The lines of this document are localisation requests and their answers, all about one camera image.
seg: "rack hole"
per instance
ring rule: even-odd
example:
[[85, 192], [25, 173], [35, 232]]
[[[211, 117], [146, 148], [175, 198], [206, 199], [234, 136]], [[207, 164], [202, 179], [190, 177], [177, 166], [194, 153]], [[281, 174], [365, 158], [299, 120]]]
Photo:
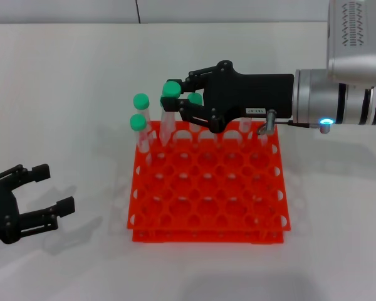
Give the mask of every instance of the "rack hole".
[[198, 213], [204, 216], [215, 216], [218, 211], [219, 207], [212, 198], [204, 198], [198, 205]]
[[205, 193], [212, 193], [217, 189], [217, 181], [212, 174], [204, 174], [198, 182], [199, 189]]
[[276, 176], [276, 177], [278, 177], [279, 175], [280, 175], [280, 168], [278, 168], [277, 166], [276, 167], [274, 167], [274, 175]]
[[171, 183], [172, 189], [178, 192], [186, 192], [191, 188], [191, 179], [184, 177], [184, 174], [175, 175]]
[[281, 201], [284, 198], [284, 194], [281, 190], [277, 191], [277, 199]]
[[153, 167], [160, 167], [165, 164], [165, 154], [163, 152], [159, 152], [158, 154], [154, 154], [152, 160]]
[[186, 152], [181, 152], [173, 156], [172, 162], [174, 166], [188, 167], [191, 165], [191, 156]]
[[162, 212], [162, 207], [160, 199], [152, 198], [142, 206], [142, 213], [147, 216], [156, 216]]
[[241, 177], [236, 174], [229, 174], [224, 185], [230, 193], [240, 193], [240, 190], [244, 187]]
[[243, 141], [243, 137], [236, 130], [228, 130], [224, 133], [223, 140], [236, 140], [238, 143], [241, 143]]
[[170, 212], [176, 217], [186, 216], [191, 211], [191, 205], [184, 199], [176, 199], [170, 205]]
[[212, 168], [217, 164], [217, 157], [212, 152], [205, 152], [198, 157], [198, 163], [202, 167]]
[[232, 152], [224, 156], [224, 163], [229, 167], [238, 168], [244, 164], [244, 159], [240, 154]]
[[198, 136], [198, 141], [202, 140], [214, 140], [216, 136], [210, 130], [204, 130]]
[[226, 211], [229, 215], [242, 217], [246, 213], [246, 207], [241, 202], [230, 199], [226, 204]]
[[261, 153], [254, 153], [249, 158], [249, 162], [255, 168], [265, 168], [269, 166], [270, 159], [267, 155]]
[[281, 226], [285, 227], [287, 225], [287, 219], [285, 216], [280, 216], [281, 217]]
[[177, 142], [178, 140], [190, 140], [190, 141], [192, 141], [192, 134], [187, 130], [178, 130], [173, 135], [173, 142]]

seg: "orange test tube rack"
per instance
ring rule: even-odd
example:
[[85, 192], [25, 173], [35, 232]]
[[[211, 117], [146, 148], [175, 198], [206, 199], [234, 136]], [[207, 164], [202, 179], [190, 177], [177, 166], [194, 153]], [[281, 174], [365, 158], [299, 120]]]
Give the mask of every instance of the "orange test tube rack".
[[261, 141], [230, 122], [223, 134], [190, 132], [188, 122], [167, 146], [156, 139], [150, 153], [136, 148], [127, 228], [144, 243], [284, 242], [290, 219], [277, 130]]

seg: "clear plastic tube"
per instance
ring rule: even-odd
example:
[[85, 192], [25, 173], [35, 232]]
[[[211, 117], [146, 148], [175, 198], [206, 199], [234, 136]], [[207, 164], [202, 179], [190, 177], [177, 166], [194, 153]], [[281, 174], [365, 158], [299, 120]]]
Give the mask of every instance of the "clear plastic tube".
[[150, 142], [148, 137], [147, 130], [141, 130], [139, 132], [135, 132], [135, 136], [137, 138], [137, 145], [138, 149], [141, 153], [146, 153], [150, 150]]
[[138, 114], [143, 115], [145, 117], [147, 131], [150, 132], [152, 130], [152, 125], [150, 124], [149, 108], [146, 108], [145, 110], [137, 110], [137, 112]]
[[145, 117], [147, 130], [151, 131], [152, 125], [150, 124], [149, 104], [149, 97], [144, 93], [136, 94], [133, 98], [133, 106], [137, 109], [138, 114]]
[[239, 119], [239, 130], [242, 133], [248, 133], [251, 130], [252, 118], [241, 117]]
[[268, 143], [268, 136], [266, 134], [259, 135], [258, 139], [261, 143], [261, 146], [265, 146]]
[[162, 119], [160, 121], [160, 142], [162, 146], [169, 143], [171, 134], [175, 131], [175, 112], [166, 112], [162, 109]]
[[148, 136], [147, 123], [143, 115], [135, 114], [130, 119], [131, 129], [135, 132], [138, 150], [141, 153], [150, 151], [150, 139]]

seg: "green test tube cap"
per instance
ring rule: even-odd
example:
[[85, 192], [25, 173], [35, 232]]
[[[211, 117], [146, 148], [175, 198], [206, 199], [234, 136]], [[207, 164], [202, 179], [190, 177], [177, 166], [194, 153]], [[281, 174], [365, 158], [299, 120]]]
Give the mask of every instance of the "green test tube cap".
[[135, 114], [130, 119], [131, 129], [140, 132], [146, 129], [146, 119], [143, 115]]
[[146, 110], [149, 108], [149, 97], [146, 94], [139, 93], [133, 98], [133, 106], [137, 110]]
[[177, 97], [181, 96], [181, 86], [177, 82], [167, 82], [163, 86], [163, 96]]
[[192, 102], [196, 105], [202, 105], [202, 95], [199, 93], [191, 93], [188, 95], [189, 102]]

